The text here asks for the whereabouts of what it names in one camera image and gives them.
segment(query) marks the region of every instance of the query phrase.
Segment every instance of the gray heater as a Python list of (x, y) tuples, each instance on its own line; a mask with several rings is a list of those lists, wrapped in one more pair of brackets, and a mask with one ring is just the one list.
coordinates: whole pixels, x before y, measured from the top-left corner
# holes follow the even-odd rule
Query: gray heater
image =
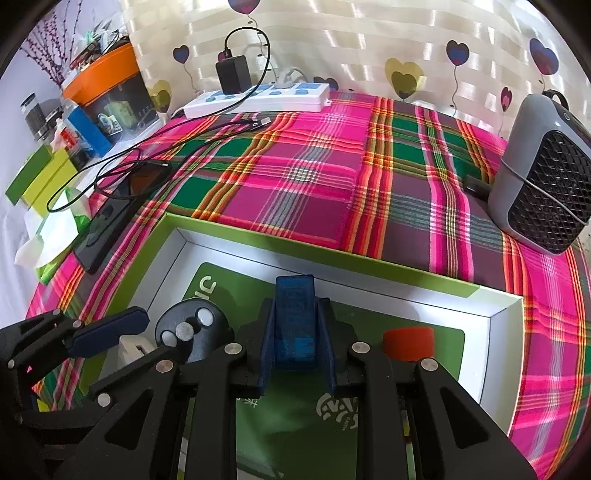
[(558, 92), (521, 105), (488, 206), (499, 228), (548, 255), (564, 252), (589, 222), (591, 135)]

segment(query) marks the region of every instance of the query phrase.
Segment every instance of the tablecloth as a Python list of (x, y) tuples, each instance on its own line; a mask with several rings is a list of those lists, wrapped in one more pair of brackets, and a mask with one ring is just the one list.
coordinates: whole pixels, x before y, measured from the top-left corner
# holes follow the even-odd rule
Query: tablecloth
[[(322, 113), (272, 114), (265, 130), (194, 155), (138, 212), (95, 275), (70, 255), (29, 315), (59, 307), (86, 322), (113, 293), (166, 211), (380, 258), (524, 298), (526, 361), (510, 438), (548, 478), (579, 436), (589, 406), (589, 275), (579, 244), (545, 257), (503, 234), (462, 190), (467, 174), (492, 182), (505, 141), (419, 106), (333, 92)], [(243, 115), (224, 116), (244, 118)], [(182, 125), (144, 155), (220, 118)], [(219, 137), (227, 130), (215, 133)], [(180, 161), (203, 140), (160, 158)], [(103, 201), (91, 197), (96, 209)], [(38, 386), (52, 408), (80, 402), (82, 361)]]

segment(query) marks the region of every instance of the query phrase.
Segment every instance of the striped curtain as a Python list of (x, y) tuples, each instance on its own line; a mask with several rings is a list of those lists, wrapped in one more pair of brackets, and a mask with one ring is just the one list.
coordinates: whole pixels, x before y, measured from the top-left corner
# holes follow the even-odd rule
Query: striped curtain
[[(503, 137), (525, 96), (546, 87), (563, 92), (591, 127), (589, 80), (527, 0), (121, 3), (145, 82), (169, 112), (217, 89), (215, 63), (226, 34), (258, 25), (271, 40), (269, 82), (298, 67), (309, 80), (427, 106)], [(258, 80), (264, 41), (240, 32), (230, 46), (234, 55), (246, 55)]]

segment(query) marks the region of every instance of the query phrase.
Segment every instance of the white plug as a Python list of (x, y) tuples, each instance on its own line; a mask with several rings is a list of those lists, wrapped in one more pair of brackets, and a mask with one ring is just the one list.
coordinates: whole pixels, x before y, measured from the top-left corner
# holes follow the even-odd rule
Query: white plug
[(283, 89), (293, 87), (296, 83), (295, 83), (295, 81), (293, 81), (291, 79), (291, 75), (293, 75), (295, 72), (299, 73), (303, 77), (303, 79), (306, 83), (308, 82), (308, 78), (306, 77), (306, 74), (304, 72), (302, 72), (299, 68), (289, 67), (289, 68), (281, 71), (281, 73), (279, 74), (279, 78), (277, 79), (277, 81), (275, 83), (275, 88), (279, 89), (279, 90), (283, 90)]

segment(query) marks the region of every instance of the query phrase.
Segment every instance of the black power adapter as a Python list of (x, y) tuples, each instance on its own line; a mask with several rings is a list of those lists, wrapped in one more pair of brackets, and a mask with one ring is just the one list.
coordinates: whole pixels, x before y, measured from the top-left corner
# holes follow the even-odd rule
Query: black power adapter
[(252, 87), (251, 72), (244, 55), (232, 57), (229, 48), (224, 49), (225, 58), (216, 63), (217, 76), (225, 95), (244, 93)]

